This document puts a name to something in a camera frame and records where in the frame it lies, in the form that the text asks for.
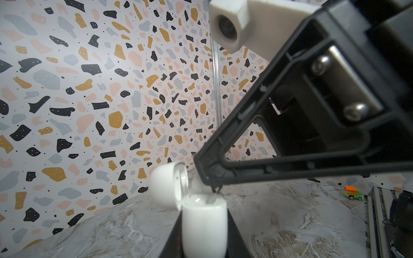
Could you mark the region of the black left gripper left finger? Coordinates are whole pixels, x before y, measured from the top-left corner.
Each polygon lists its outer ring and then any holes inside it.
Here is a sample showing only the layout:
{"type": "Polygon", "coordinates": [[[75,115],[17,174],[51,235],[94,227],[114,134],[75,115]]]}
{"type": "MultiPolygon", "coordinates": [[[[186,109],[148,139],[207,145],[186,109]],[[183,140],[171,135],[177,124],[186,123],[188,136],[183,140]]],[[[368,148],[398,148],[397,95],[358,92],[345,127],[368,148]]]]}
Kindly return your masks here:
{"type": "Polygon", "coordinates": [[[183,258],[182,212],[180,212],[159,258],[183,258]]]}

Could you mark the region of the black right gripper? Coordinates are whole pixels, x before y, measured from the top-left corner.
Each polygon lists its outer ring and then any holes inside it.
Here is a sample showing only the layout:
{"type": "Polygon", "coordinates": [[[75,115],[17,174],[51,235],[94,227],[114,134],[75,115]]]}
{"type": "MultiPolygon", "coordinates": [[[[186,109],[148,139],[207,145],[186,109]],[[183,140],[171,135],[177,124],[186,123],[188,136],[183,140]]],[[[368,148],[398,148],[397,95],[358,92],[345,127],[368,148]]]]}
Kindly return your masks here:
{"type": "Polygon", "coordinates": [[[278,161],[413,159],[412,1],[330,1],[251,89],[278,161]]]}

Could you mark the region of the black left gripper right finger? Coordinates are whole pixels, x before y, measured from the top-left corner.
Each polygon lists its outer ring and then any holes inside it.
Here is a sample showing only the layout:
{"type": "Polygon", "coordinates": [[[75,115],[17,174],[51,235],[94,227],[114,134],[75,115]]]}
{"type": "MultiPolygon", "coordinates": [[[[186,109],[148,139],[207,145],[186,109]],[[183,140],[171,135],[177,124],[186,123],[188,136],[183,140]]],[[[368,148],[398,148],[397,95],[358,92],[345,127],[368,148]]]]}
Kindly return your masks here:
{"type": "Polygon", "coordinates": [[[228,210],[228,246],[226,258],[251,258],[240,231],[228,210]]]}

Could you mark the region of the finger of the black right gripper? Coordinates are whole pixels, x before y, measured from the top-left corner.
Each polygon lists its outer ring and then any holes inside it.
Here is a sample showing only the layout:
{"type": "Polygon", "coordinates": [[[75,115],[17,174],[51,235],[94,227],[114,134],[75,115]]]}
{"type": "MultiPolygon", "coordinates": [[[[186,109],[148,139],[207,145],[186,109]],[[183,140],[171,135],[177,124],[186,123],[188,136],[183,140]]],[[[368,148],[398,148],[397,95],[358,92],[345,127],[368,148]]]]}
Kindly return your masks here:
{"type": "Polygon", "coordinates": [[[203,182],[213,188],[230,184],[253,183],[295,178],[340,176],[412,170],[411,161],[278,161],[275,158],[227,161],[226,151],[249,127],[251,90],[236,106],[215,135],[195,156],[195,165],[203,182]]]}

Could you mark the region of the white earbud charging case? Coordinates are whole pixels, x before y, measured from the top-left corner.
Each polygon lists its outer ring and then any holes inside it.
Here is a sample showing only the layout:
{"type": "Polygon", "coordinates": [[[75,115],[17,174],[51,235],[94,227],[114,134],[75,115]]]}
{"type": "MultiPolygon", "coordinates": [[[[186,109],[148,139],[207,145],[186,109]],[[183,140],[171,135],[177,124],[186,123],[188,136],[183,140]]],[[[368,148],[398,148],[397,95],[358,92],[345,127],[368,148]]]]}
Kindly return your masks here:
{"type": "Polygon", "coordinates": [[[224,258],[228,246],[228,205],[200,175],[189,177],[184,162],[156,168],[149,180],[152,201],[182,212],[184,258],[224,258]]]}

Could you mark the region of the orange green toy truck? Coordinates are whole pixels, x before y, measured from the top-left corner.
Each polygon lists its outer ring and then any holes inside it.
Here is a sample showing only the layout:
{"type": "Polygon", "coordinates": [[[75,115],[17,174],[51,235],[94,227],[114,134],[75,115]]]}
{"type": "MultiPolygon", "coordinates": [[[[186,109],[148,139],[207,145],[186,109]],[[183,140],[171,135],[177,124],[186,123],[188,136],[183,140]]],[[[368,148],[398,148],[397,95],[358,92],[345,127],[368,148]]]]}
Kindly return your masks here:
{"type": "Polygon", "coordinates": [[[363,201],[364,200],[364,194],[358,190],[357,188],[353,186],[345,186],[344,187],[344,195],[346,198],[350,200],[358,200],[358,201],[363,201]]]}

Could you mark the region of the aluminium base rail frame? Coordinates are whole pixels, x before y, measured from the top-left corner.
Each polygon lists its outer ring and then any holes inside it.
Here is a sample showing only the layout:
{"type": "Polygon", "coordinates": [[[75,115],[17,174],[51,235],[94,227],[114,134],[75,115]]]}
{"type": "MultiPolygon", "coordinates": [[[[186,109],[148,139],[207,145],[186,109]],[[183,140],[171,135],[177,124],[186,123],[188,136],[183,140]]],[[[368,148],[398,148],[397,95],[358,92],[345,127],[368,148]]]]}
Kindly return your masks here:
{"type": "Polygon", "coordinates": [[[390,207],[399,192],[373,187],[365,196],[366,254],[368,258],[401,258],[394,247],[397,226],[389,222],[390,207]]]}

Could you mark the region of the aluminium corner post right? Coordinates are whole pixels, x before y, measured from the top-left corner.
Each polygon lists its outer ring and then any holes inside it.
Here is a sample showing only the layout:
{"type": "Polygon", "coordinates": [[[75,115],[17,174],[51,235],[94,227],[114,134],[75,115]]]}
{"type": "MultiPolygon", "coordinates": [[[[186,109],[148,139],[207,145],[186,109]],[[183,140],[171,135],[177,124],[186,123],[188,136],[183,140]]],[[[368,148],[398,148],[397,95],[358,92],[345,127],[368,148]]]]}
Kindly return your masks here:
{"type": "Polygon", "coordinates": [[[213,59],[213,86],[214,86],[214,100],[216,105],[216,123],[219,128],[223,122],[222,115],[222,100],[221,100],[221,76],[219,63],[219,45],[211,39],[212,59],[213,59]]]}

